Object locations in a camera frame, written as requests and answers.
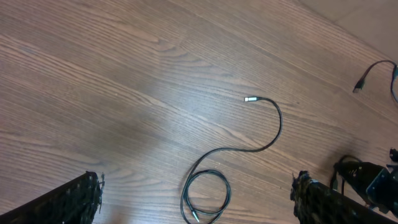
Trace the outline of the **cardboard wall panel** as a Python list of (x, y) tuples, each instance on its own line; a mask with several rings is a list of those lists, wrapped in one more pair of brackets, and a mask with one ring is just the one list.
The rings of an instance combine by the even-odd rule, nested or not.
[(301, 3), (397, 60), (397, 0), (301, 0)]

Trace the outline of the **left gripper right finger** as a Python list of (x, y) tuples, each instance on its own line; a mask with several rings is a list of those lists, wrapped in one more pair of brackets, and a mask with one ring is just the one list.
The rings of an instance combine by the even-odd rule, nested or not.
[(310, 177), (293, 178), (290, 199), (300, 224), (397, 224)]

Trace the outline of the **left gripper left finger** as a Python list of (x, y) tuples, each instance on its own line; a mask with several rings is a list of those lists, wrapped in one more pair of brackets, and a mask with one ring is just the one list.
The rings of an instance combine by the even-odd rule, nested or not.
[(104, 174), (85, 172), (1, 215), (2, 224), (92, 224), (102, 205)]

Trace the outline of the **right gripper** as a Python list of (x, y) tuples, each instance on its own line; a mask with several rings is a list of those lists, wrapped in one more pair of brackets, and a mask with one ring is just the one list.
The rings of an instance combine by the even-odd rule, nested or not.
[(334, 164), (334, 178), (342, 178), (341, 194), (345, 184), (364, 200), (366, 207), (378, 208), (386, 214), (397, 216), (397, 150), (392, 148), (389, 157), (393, 164), (380, 166), (351, 155), (344, 155)]

